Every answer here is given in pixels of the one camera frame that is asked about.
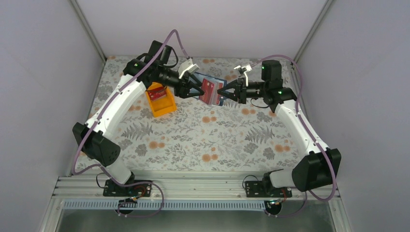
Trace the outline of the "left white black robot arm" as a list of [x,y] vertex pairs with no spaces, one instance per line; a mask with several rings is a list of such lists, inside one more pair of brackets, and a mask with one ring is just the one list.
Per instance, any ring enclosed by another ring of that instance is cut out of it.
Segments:
[[187,58],[174,71],[168,65],[174,49],[165,43],[153,41],[148,53],[129,61],[117,87],[102,107],[85,123],[77,122],[73,134],[78,143],[74,157],[77,162],[80,152],[96,161],[95,166],[112,179],[115,189],[123,196],[134,191],[132,172],[120,161],[120,147],[112,142],[115,129],[131,105],[146,93],[153,83],[174,89],[174,95],[183,99],[201,96],[201,83],[194,76],[199,66]]

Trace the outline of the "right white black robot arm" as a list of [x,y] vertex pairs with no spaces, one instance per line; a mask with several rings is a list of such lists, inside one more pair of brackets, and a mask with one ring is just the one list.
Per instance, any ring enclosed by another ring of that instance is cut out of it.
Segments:
[[337,187],[336,176],[341,161],[338,149],[331,149],[315,132],[300,109],[298,97],[283,86],[282,65],[278,60],[262,61],[261,81],[249,81],[250,65],[237,66],[240,77],[220,88],[218,93],[238,103],[262,99],[287,128],[302,159],[289,169],[264,174],[262,191],[275,196],[282,187],[294,187],[301,192],[327,185]]

